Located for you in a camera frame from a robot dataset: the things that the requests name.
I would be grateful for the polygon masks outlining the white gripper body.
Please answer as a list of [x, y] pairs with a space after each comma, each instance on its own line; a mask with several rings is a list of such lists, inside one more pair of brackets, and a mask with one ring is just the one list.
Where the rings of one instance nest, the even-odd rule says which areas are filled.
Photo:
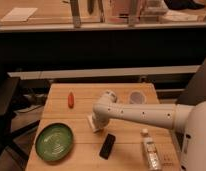
[[103, 117], [103, 116], [99, 116], [96, 114], [92, 115], [92, 118], [94, 120], [94, 124], [101, 130], [103, 129], [105, 126], [108, 125], [109, 123], [109, 119], [107, 117]]

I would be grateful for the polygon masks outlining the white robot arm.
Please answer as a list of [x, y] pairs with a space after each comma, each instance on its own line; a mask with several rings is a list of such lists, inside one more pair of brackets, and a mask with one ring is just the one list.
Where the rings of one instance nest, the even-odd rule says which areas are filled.
[[197, 105], [122, 104], [116, 94], [105, 91], [93, 104], [89, 122], [94, 132], [110, 119], [120, 119], [183, 133], [181, 171], [206, 171], [206, 101]]

